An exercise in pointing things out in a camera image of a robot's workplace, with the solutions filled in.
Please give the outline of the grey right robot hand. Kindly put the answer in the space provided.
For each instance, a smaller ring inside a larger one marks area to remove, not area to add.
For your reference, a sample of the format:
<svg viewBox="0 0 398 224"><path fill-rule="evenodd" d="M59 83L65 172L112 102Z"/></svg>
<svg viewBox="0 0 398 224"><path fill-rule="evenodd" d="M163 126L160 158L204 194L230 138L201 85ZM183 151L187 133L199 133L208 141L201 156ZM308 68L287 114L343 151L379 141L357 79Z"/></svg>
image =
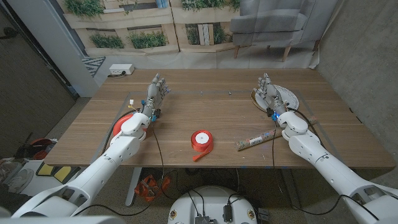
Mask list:
<svg viewBox="0 0 398 224"><path fill-rule="evenodd" d="M254 91L262 98L262 101L267 103L268 107L272 111L276 112L278 116L287 111L280 92L271 83L271 79L267 73L264 73L263 78L258 78L258 88L255 88Z"/></svg>

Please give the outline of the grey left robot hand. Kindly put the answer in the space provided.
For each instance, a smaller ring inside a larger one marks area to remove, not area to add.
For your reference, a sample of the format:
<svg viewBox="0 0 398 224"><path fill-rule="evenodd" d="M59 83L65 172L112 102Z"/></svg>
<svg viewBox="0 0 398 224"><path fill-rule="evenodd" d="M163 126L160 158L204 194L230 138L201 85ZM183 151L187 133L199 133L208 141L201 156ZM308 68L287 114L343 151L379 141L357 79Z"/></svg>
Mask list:
<svg viewBox="0 0 398 224"><path fill-rule="evenodd" d="M160 108L163 99L169 92L165 78L161 78L160 74L157 73L147 88L147 98L144 102L142 114L151 118L155 110Z"/></svg>

